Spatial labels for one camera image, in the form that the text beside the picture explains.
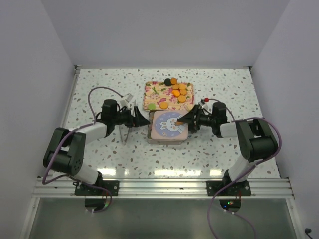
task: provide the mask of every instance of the table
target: table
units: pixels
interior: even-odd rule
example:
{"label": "table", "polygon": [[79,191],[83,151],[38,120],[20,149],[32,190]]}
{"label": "table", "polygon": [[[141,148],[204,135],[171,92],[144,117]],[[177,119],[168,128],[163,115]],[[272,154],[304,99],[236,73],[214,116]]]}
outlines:
{"label": "table", "polygon": [[[90,123],[93,119],[87,95],[91,88],[107,86],[122,95],[131,93],[142,109],[146,81],[176,77],[195,87],[195,101],[205,97],[223,101],[236,119],[262,116],[249,69],[81,69],[66,117],[66,128]],[[97,89],[91,95],[94,110],[104,99],[119,100],[113,92]],[[202,127],[180,146],[150,145],[147,127],[134,128],[123,145],[118,128],[107,138],[88,144],[84,162],[114,179],[220,179],[240,155],[236,138],[217,138]],[[258,166],[250,178],[280,178],[275,159]]]}

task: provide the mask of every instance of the gray wall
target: gray wall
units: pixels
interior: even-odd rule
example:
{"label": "gray wall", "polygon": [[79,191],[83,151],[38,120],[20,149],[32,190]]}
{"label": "gray wall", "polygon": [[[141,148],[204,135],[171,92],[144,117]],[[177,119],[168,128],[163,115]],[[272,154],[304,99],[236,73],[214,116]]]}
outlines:
{"label": "gray wall", "polygon": [[40,0],[0,1],[0,238],[18,238],[73,66]]}
{"label": "gray wall", "polygon": [[283,136],[279,169],[313,238],[319,238],[318,10],[318,0],[291,0],[252,71],[263,115]]}
{"label": "gray wall", "polygon": [[289,0],[42,0],[73,64],[242,67]]}

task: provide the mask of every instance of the white bunny face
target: white bunny face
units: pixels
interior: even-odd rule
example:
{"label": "white bunny face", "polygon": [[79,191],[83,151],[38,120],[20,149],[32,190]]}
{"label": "white bunny face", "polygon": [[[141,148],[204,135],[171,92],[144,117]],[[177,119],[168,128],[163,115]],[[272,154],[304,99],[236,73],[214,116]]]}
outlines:
{"label": "white bunny face", "polygon": [[177,118],[175,118],[175,117],[169,118],[167,120],[167,122],[161,122],[160,123],[160,126],[161,126],[160,129],[161,130],[168,129],[171,132],[177,132],[178,131],[180,133],[183,133],[185,127],[183,125],[177,126],[176,123],[177,123]]}

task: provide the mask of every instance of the black mounting bracket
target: black mounting bracket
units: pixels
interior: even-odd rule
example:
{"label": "black mounting bracket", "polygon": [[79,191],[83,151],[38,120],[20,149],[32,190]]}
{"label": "black mounting bracket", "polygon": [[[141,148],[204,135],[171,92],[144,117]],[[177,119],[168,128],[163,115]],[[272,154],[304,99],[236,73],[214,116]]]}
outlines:
{"label": "black mounting bracket", "polygon": [[[206,181],[207,195],[212,197],[220,189],[225,186],[223,181]],[[219,196],[251,196],[249,182],[243,181],[240,183],[235,183],[234,185],[228,187],[226,190],[222,191]]]}
{"label": "black mounting bracket", "polygon": [[[88,187],[79,182],[73,182],[73,185],[75,186],[75,196],[105,196],[102,190]],[[109,190],[112,197],[119,194],[120,182],[117,180],[103,180],[98,186]]]}

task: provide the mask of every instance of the orange disc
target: orange disc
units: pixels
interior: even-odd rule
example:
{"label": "orange disc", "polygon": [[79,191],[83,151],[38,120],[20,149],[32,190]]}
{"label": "orange disc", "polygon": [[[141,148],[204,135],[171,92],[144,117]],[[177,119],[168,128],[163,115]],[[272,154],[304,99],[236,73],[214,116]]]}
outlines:
{"label": "orange disc", "polygon": [[186,96],[179,96],[178,97],[179,102],[185,102],[186,101]]}
{"label": "orange disc", "polygon": [[173,85],[173,89],[174,90],[178,90],[179,89],[179,85],[178,84]]}
{"label": "orange disc", "polygon": [[185,90],[185,89],[186,89],[186,85],[183,84],[183,83],[180,83],[179,89],[180,89],[180,90]]}
{"label": "orange disc", "polygon": [[172,93],[173,93],[176,97],[178,97],[178,96],[180,95],[180,92],[179,92],[178,90],[173,90]]}
{"label": "orange disc", "polygon": [[177,84],[177,79],[176,79],[175,77],[172,77],[171,80],[170,80],[170,82],[171,82],[173,85],[175,85],[175,84]]}
{"label": "orange disc", "polygon": [[186,90],[186,89],[180,90],[180,94],[181,94],[181,95],[187,95],[187,90]]}
{"label": "orange disc", "polygon": [[166,101],[163,101],[159,104],[159,107],[161,107],[162,109],[167,109],[168,108],[168,103]]}

